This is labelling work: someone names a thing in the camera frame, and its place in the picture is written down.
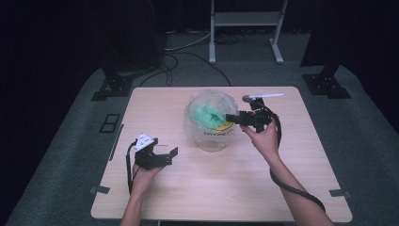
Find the hand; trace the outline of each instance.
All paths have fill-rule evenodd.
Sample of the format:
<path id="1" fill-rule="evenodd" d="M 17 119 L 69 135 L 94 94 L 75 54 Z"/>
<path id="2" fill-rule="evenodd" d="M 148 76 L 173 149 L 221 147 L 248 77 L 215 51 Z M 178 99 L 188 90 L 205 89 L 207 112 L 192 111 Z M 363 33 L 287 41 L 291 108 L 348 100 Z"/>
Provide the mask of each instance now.
<path id="1" fill-rule="evenodd" d="M 154 169 L 142 169 L 138 165 L 133 166 L 133 175 L 136 175 L 133 179 L 132 194 L 135 197 L 144 197 L 152 184 L 155 175 L 161 171 L 162 168 Z"/>
<path id="2" fill-rule="evenodd" d="M 133 185 L 132 193 L 127 203 L 125 212 L 123 214 L 120 225 L 134 225 L 140 224 L 140 210 L 150 185 L 152 184 L 155 175 L 163 168 L 154 168 L 150 170 L 142 169 L 138 165 L 133 166 Z"/>
<path id="3" fill-rule="evenodd" d="M 240 127 L 243 132 L 249 136 L 253 146 L 255 146 L 269 164 L 275 158 L 279 158 L 278 134 L 274 119 L 261 133 L 256 133 L 251 128 L 244 125 L 240 125 Z"/>

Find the tabletop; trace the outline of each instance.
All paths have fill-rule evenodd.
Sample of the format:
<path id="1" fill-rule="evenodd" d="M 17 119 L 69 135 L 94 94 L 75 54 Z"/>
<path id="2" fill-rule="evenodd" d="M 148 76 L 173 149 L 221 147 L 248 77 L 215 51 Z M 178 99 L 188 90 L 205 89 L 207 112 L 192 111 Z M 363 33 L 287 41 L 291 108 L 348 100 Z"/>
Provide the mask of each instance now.
<path id="1" fill-rule="evenodd" d="M 104 171 L 91 209 L 94 218 L 122 218 L 129 200 L 125 155 L 140 133 L 158 138 L 155 153 L 175 147 L 179 154 L 171 166 L 155 177 L 141 216 L 154 220 L 294 221 L 269 167 L 238 125 L 229 145 L 208 153 L 187 138 L 184 108 L 192 94 L 204 89 L 230 95 L 239 110 L 249 111 L 244 95 L 283 93 L 263 98 L 279 115 L 282 140 L 279 153 L 298 181 L 326 207 L 334 222 L 348 222 L 352 214 L 344 196 L 332 197 L 340 186 L 328 162 L 299 91 L 293 87 L 137 88 L 131 95 L 120 135 Z"/>

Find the metal stand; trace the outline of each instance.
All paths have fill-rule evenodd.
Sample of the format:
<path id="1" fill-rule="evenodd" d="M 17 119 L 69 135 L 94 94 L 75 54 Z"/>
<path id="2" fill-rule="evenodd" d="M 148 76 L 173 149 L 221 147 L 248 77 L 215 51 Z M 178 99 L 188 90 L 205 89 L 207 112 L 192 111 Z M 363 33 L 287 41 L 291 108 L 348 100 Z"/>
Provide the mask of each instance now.
<path id="1" fill-rule="evenodd" d="M 122 76 L 105 78 L 100 90 L 94 92 L 91 101 L 105 101 L 107 97 L 127 97 L 133 83 L 133 78 Z"/>
<path id="2" fill-rule="evenodd" d="M 278 64 L 282 59 L 277 41 L 284 20 L 285 9 L 288 0 L 283 0 L 280 11 L 273 12 L 215 12 L 215 0 L 211 0 L 211 38 L 209 41 L 209 62 L 216 63 L 215 56 L 215 27 L 216 26 L 251 26 L 251 25 L 275 25 L 276 30 L 273 39 L 269 39 L 273 54 Z"/>
<path id="3" fill-rule="evenodd" d="M 320 73 L 302 75 L 312 95 L 326 95 L 329 99 L 351 98 L 334 78 L 339 66 L 339 63 L 327 64 Z"/>

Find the black equipment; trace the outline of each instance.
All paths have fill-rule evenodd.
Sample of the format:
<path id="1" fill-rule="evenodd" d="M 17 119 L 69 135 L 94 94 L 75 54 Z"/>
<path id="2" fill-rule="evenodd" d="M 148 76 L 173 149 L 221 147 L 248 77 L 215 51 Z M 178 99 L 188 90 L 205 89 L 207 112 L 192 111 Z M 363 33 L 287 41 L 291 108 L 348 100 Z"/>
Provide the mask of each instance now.
<path id="1" fill-rule="evenodd" d="M 157 20 L 161 13 L 152 0 L 86 0 L 96 26 L 93 54 L 105 80 L 92 101 L 125 97 L 133 79 L 158 68 L 164 62 L 166 33 Z"/>
<path id="2" fill-rule="evenodd" d="M 135 164 L 145 170 L 151 170 L 153 168 L 165 167 L 172 165 L 172 158 L 178 154 L 178 148 L 174 148 L 169 153 L 155 154 L 153 147 L 158 144 L 158 138 L 151 138 L 144 134 L 141 134 L 135 142 L 133 142 L 126 154 L 126 168 L 127 168 L 127 183 L 129 186 L 129 192 L 132 192 L 133 180 L 135 175 L 132 177 L 132 166 L 130 161 L 130 150 L 135 146 Z"/>
<path id="3" fill-rule="evenodd" d="M 240 111 L 238 116 L 227 114 L 226 121 L 253 126 L 256 129 L 256 133 L 261 133 L 264 130 L 264 126 L 272 121 L 274 113 L 264 105 L 262 98 L 251 100 L 244 96 L 243 101 L 249 103 L 252 111 Z"/>

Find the dark background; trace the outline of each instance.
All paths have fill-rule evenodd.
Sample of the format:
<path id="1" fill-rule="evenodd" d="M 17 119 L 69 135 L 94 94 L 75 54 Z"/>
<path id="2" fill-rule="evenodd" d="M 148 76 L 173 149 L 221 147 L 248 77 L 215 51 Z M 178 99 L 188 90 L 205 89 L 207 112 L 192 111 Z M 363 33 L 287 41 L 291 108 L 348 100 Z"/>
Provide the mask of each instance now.
<path id="1" fill-rule="evenodd" d="M 0 2 L 0 224 L 7 221 L 90 75 L 104 65 L 151 66 L 145 62 L 143 66 L 135 55 L 134 46 L 139 40 L 135 43 L 124 39 L 126 27 L 117 23 L 117 4 L 107 10 L 105 5 L 94 7 L 95 2 Z M 227 0 L 216 2 L 218 10 L 226 11 L 276 9 L 280 5 L 280 1 L 270 1 L 265 6 L 261 0 L 238 6 L 238 0 L 228 5 Z M 398 131 L 395 116 L 399 115 L 399 105 L 394 93 L 398 86 L 397 4 L 376 0 L 349 2 L 290 1 L 282 31 L 311 31 L 302 64 L 324 65 L 338 58 L 359 78 Z M 206 1 L 169 0 L 154 4 L 161 32 L 206 29 L 209 25 Z"/>

